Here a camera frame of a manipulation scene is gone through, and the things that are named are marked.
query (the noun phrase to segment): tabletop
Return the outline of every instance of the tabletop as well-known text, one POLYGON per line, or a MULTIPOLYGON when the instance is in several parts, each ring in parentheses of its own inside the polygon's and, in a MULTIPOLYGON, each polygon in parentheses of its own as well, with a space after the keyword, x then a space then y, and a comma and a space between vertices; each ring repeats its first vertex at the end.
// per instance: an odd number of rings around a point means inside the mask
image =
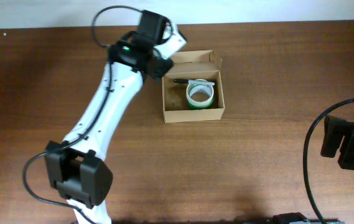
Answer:
MULTIPOLYGON (((100 27, 113 43, 135 27, 100 27)), ((106 198, 113 220, 248 220, 301 212, 302 149, 313 120, 354 97, 354 21, 184 25, 186 50, 216 50, 225 112, 221 120, 164 124, 161 83, 148 79, 112 138, 114 174, 106 198)), ((103 74, 106 51, 88 27, 0 30, 0 223, 70 223, 69 208, 34 200, 22 167, 61 141, 103 74)), ((354 121, 354 104, 332 113, 354 121)), ((323 123, 309 148, 310 184, 325 218, 354 223, 354 171, 320 156, 323 123)), ((43 160, 28 179, 50 188, 43 160)))

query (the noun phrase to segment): box lid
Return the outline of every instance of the box lid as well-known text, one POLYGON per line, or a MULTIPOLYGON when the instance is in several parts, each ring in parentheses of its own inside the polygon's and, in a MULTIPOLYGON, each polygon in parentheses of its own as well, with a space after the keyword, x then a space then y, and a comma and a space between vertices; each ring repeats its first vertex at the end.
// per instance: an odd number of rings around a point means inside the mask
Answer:
POLYGON ((214 50, 177 52, 171 59, 174 66, 168 73, 219 71, 222 65, 222 59, 214 50))

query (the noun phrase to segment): white wall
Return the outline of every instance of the white wall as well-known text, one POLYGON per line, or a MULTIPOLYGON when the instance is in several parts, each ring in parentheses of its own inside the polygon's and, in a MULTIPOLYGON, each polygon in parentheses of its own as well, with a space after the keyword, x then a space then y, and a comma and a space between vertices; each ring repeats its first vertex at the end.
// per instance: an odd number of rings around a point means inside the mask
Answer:
MULTIPOLYGON (((354 0, 0 0, 0 28, 88 26, 97 11, 120 4, 178 24, 354 19, 354 0)), ((115 9, 98 25, 135 25, 138 18, 115 9)))

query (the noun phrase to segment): white tape roll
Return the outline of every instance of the white tape roll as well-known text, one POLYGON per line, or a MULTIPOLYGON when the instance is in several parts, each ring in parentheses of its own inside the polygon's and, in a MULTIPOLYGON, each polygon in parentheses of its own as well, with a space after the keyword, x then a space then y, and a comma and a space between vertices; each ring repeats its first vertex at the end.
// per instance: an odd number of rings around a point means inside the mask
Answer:
POLYGON ((187 99, 189 106, 192 109, 205 109, 209 108, 214 102, 214 88, 210 85, 200 85, 200 84, 189 84, 187 87, 187 99), (196 101, 192 99, 192 96, 195 93, 204 93, 208 96, 208 99, 205 101, 196 101))

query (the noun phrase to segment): marker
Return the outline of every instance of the marker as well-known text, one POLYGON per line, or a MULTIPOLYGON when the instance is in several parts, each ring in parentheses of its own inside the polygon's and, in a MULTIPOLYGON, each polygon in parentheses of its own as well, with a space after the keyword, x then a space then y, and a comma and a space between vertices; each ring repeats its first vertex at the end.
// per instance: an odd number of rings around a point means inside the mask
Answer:
POLYGON ((183 78, 175 78, 175 83, 186 83, 186 84, 199 84, 199 85, 215 85, 213 82, 205 82, 205 81, 196 81, 196 80, 187 80, 183 78))

